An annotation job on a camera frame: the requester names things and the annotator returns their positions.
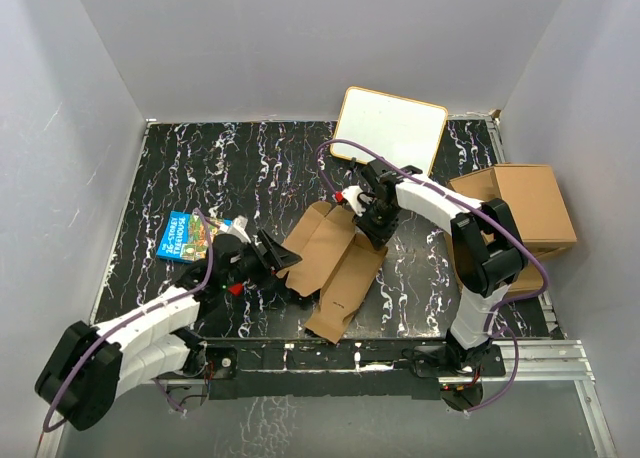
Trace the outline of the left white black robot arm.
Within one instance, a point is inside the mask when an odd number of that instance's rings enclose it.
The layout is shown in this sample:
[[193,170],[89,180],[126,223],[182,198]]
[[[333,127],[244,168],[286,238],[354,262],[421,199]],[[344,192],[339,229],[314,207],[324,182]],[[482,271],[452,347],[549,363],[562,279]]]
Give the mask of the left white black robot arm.
[[260,284],[301,260],[264,230],[254,241],[222,233],[157,298],[106,322],[71,324],[34,385],[49,405],[44,431],[56,429],[53,414],[87,430],[117,398],[165,373],[197,376],[207,354],[193,325],[225,296],[241,294],[245,283]]

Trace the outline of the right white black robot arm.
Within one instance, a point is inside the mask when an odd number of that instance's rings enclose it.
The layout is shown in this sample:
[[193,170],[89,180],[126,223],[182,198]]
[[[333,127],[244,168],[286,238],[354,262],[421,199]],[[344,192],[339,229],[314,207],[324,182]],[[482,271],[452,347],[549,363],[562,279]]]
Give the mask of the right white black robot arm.
[[460,302],[445,344],[428,359],[434,367],[471,373],[491,347],[500,302],[528,264],[509,206],[501,199],[482,202],[448,190],[414,166],[393,170],[376,159],[362,176],[368,189],[349,186],[335,197],[351,207],[353,222],[374,248],[392,238],[402,210],[422,216],[450,236]]

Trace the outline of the blue treehouse book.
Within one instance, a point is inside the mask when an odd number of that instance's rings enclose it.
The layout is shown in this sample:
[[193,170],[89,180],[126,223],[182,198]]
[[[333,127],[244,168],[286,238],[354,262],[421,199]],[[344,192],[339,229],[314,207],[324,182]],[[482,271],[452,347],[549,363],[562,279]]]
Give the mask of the blue treehouse book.
[[156,250],[159,259],[179,263],[191,263],[204,259],[208,241],[204,226],[209,228],[210,238],[226,232],[231,220],[208,217],[201,220],[197,214],[171,211],[160,244]]

